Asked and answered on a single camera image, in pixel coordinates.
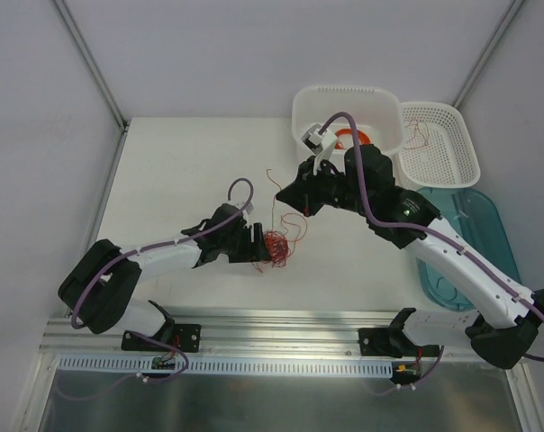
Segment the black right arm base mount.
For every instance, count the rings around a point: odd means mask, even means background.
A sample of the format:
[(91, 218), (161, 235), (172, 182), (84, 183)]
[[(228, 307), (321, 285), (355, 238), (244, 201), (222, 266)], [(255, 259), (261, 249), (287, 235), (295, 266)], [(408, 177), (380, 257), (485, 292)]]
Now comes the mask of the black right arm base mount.
[(360, 354), (391, 358), (437, 357), (440, 354), (440, 346), (417, 346), (403, 333), (405, 322), (415, 312), (415, 308), (403, 308), (387, 327), (359, 328)]

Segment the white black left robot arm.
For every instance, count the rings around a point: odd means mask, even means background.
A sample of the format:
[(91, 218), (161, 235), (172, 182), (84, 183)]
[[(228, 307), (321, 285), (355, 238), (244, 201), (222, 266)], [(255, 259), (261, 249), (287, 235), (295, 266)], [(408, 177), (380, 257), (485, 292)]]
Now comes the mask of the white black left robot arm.
[(103, 334), (117, 328), (141, 334), (154, 350), (171, 344), (170, 316), (154, 301), (133, 297), (137, 286), (178, 270), (196, 269), (226, 256), (230, 264), (268, 261), (262, 224), (224, 203), (213, 216), (175, 238), (121, 248), (105, 238), (84, 254), (58, 289), (72, 311), (72, 327)]

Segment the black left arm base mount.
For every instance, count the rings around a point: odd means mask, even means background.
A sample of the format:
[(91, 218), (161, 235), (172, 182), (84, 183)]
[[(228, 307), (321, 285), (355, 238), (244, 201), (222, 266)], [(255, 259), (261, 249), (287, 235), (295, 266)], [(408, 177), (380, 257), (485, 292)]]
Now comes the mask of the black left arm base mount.
[(202, 326), (176, 322), (154, 301), (130, 301), (116, 327), (123, 331), (122, 351), (159, 352), (168, 347), (185, 353), (199, 351)]

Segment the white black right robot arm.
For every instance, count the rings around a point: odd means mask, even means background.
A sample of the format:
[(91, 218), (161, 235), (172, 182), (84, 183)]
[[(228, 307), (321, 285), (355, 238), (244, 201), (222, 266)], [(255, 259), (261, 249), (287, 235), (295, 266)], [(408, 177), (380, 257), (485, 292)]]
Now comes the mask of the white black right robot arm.
[(367, 337), (381, 356), (408, 356), (417, 347), (471, 348), (492, 366), (508, 370), (529, 350), (544, 325), (544, 290), (516, 283), (473, 249), (420, 193), (397, 185), (393, 163), (371, 145), (350, 148), (344, 171), (309, 157), (278, 201), (315, 215), (323, 206), (354, 212), (381, 239), (432, 266), (474, 305), (471, 312), (400, 310)]

